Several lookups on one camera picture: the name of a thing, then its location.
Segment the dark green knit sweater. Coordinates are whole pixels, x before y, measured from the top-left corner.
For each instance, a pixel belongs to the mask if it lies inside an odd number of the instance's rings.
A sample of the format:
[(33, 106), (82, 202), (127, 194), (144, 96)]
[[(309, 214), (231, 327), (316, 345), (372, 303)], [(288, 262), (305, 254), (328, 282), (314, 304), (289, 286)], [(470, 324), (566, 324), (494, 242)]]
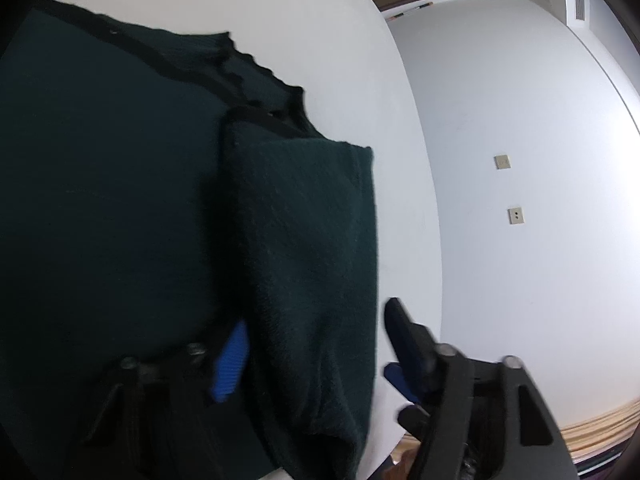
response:
[(228, 34), (39, 1), (1, 59), (2, 477), (355, 478), (372, 166)]

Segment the beige wall socket plate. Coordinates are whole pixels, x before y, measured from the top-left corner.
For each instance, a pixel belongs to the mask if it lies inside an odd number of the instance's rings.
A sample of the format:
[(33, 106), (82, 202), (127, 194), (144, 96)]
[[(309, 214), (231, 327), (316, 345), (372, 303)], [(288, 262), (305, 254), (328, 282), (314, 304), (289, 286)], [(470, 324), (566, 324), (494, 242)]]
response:
[(524, 223), (524, 214), (521, 207), (512, 207), (508, 209), (509, 222), (512, 226)]

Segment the beige wall switch plate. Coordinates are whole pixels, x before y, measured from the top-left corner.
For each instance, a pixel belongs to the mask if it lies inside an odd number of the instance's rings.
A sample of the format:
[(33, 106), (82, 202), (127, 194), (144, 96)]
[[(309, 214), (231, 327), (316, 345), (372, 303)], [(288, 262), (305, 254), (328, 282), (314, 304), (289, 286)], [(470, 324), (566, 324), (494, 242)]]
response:
[(506, 154), (496, 155), (494, 157), (495, 165), (498, 170), (505, 170), (511, 168), (510, 157)]

